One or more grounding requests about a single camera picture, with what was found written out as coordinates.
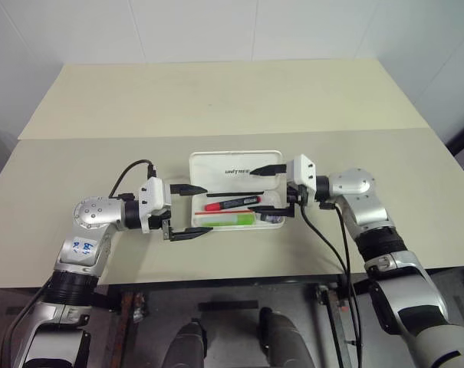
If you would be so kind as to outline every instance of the green highlighter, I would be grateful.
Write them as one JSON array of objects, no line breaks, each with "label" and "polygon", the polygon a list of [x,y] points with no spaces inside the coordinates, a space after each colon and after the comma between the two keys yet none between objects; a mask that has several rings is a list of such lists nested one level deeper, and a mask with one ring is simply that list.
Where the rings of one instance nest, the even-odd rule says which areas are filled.
[{"label": "green highlighter", "polygon": [[254,213],[239,213],[227,215],[207,216],[203,218],[201,226],[217,227],[217,226],[237,226],[237,225],[254,225]]}]

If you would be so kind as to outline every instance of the red marker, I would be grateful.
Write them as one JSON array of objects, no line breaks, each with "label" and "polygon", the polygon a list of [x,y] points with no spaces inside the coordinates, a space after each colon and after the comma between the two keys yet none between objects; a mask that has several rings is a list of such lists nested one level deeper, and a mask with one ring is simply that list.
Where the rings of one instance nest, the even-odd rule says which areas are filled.
[{"label": "red marker", "polygon": [[254,205],[260,203],[261,197],[253,195],[252,197],[245,197],[239,199],[231,199],[229,201],[209,203],[204,206],[205,211],[219,211],[220,209],[233,209],[234,207],[241,207],[243,205]]}]

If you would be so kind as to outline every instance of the robotic arm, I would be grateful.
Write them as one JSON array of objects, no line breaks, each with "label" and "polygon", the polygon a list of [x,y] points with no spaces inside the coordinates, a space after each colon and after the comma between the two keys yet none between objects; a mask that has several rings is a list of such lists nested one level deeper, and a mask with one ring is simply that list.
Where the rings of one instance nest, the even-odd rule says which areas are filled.
[{"label": "robotic arm", "polygon": [[464,327],[448,322],[446,304],[416,255],[408,251],[375,193],[375,179],[362,169],[316,176],[300,155],[286,165],[264,166],[252,175],[286,173],[288,209],[251,207],[256,212],[291,215],[294,203],[336,203],[371,280],[370,296],[381,327],[400,335],[420,367],[464,367]]},{"label": "robotic arm", "polygon": [[188,184],[165,184],[155,177],[153,166],[149,173],[151,177],[139,189],[139,200],[130,193],[118,198],[89,197],[75,207],[71,234],[54,264],[44,298],[29,318],[15,368],[87,365],[90,334],[80,327],[89,321],[91,297],[115,232],[141,228],[148,233],[162,228],[163,238],[175,241],[195,238],[212,229],[174,232],[170,226],[171,195],[192,196],[206,190]]}]

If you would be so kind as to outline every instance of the black cable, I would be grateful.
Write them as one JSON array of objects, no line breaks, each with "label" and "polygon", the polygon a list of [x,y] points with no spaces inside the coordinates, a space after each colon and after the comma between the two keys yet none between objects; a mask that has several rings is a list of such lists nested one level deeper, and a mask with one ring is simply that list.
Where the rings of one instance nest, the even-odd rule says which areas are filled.
[{"label": "black cable", "polygon": [[51,282],[51,278],[49,278],[44,285],[38,290],[37,293],[34,294],[32,299],[27,303],[27,305],[17,314],[17,317],[13,320],[13,322],[8,326],[8,329],[5,331],[5,335],[3,335],[2,341],[2,349],[0,353],[0,366],[2,368],[11,368],[12,367],[12,334],[14,333],[15,328],[17,325],[22,321],[24,316],[29,312],[29,309],[32,308],[34,303],[39,299],[39,297],[44,293],[46,288],[48,287],[49,283]]},{"label": "black cable", "polygon": [[149,161],[148,159],[139,159],[139,160],[135,161],[134,163],[131,163],[126,169],[124,169],[124,171],[121,173],[121,175],[119,175],[119,178],[117,178],[116,183],[114,184],[112,190],[109,193],[109,198],[116,198],[116,197],[114,197],[114,193],[116,192],[117,187],[119,186],[119,184],[121,184],[121,182],[123,181],[124,176],[126,176],[128,171],[130,171],[133,167],[135,167],[136,165],[140,165],[141,163],[148,164],[148,173],[146,175],[147,179],[149,179],[151,176],[155,176],[155,171],[153,169],[152,162]]},{"label": "black cable", "polygon": [[356,290],[354,289],[353,283],[351,282],[351,265],[350,265],[350,257],[349,257],[349,248],[347,246],[347,237],[346,237],[346,229],[344,228],[344,219],[342,217],[342,213],[340,209],[336,206],[335,208],[337,217],[339,218],[339,225],[341,226],[342,231],[342,240],[344,243],[344,252],[346,254],[346,264],[347,264],[347,299],[350,300],[351,298],[354,299],[354,306],[356,307],[356,318],[357,318],[357,344],[356,344],[356,353],[357,353],[357,361],[358,366],[362,366],[363,362],[363,331],[361,329],[361,318],[360,318],[360,308],[357,304],[357,295]]},{"label": "black cable", "polygon": [[[349,309],[350,309],[350,315],[351,315],[351,321],[353,323],[353,330],[354,330],[354,336],[356,339],[356,352],[357,352],[357,361],[358,361],[358,368],[362,367],[362,344],[360,343],[361,340],[361,322],[360,322],[360,313],[359,313],[359,308],[357,304],[357,298],[356,298],[356,292],[354,290],[354,286],[350,282],[350,259],[349,259],[349,249],[347,247],[347,238],[346,238],[346,232],[344,230],[344,220],[342,219],[341,216],[341,228],[343,232],[343,240],[344,240],[344,250],[346,251],[346,259],[349,264],[349,272],[347,271],[346,264],[344,263],[341,255],[339,255],[339,252],[337,249],[322,235],[322,233],[315,227],[314,224],[311,223],[310,219],[307,217],[307,214],[305,213],[305,207],[304,205],[300,205],[300,212],[301,212],[301,217],[304,219],[304,221],[307,223],[308,227],[311,228],[317,236],[324,241],[324,243],[329,247],[330,250],[335,254],[337,260],[341,264],[342,270],[344,274],[346,275],[346,278],[348,279],[348,293],[350,295],[351,291],[353,292],[354,297],[349,297],[347,299],[347,302],[349,304]],[[352,299],[354,299],[354,305],[356,306],[356,312],[354,311],[354,306],[352,303]]]}]

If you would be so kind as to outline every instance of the white wall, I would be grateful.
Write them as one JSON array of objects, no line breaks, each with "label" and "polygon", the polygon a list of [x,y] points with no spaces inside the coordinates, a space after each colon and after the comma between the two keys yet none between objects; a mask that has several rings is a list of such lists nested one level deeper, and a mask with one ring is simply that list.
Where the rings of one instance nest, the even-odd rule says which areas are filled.
[{"label": "white wall", "polygon": [[464,127],[464,0],[0,0],[0,142],[63,63],[365,57],[444,142]]}]

